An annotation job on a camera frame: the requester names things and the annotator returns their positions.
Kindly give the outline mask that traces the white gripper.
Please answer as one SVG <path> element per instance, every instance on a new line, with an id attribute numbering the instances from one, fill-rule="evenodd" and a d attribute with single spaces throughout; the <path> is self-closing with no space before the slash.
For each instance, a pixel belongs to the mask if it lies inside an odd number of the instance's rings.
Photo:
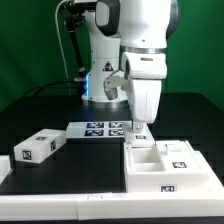
<path id="1" fill-rule="evenodd" d="M 153 123 L 160 102 L 162 80 L 167 76 L 166 55 L 124 52 L 121 69 L 130 85 L 128 102 L 133 132 L 142 132 L 143 123 Z"/>

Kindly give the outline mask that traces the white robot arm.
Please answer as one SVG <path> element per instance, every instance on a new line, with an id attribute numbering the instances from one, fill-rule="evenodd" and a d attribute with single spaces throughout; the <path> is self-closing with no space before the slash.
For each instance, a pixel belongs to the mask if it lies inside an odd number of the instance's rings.
<path id="1" fill-rule="evenodd" d="M 82 100 L 91 105 L 129 104 L 134 133 L 155 121 L 167 76 L 167 39 L 179 23 L 178 0 L 59 0 L 73 49 L 75 29 L 86 25 L 91 68 L 77 60 Z"/>

